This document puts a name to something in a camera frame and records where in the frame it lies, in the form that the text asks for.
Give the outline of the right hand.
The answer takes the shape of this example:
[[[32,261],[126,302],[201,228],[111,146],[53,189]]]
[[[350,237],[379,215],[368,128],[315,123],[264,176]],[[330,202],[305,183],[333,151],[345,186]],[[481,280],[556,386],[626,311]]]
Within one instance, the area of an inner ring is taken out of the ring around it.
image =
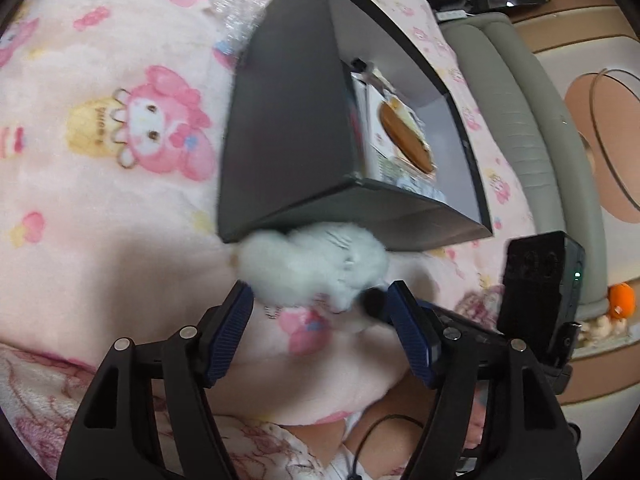
[[[474,450],[474,448],[477,448],[482,443],[485,418],[486,406],[480,398],[480,393],[477,391],[474,394],[468,430],[466,430],[464,441],[465,450]]]

